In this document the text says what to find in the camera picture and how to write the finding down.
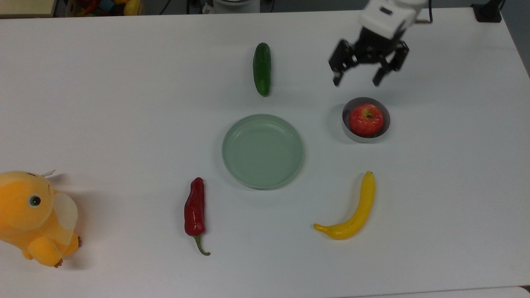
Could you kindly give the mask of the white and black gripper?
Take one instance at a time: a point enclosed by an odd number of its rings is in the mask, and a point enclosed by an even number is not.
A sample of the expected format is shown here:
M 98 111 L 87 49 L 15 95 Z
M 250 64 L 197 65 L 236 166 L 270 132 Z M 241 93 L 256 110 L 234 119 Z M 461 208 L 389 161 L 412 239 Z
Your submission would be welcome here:
M 417 17 L 415 0 L 370 0 L 360 13 L 361 31 L 354 47 L 340 39 L 329 58 L 333 84 L 338 87 L 346 71 L 359 63 L 379 63 L 372 82 L 378 87 L 384 77 L 398 72 L 410 52 L 402 40 Z M 390 61 L 386 57 L 393 55 Z

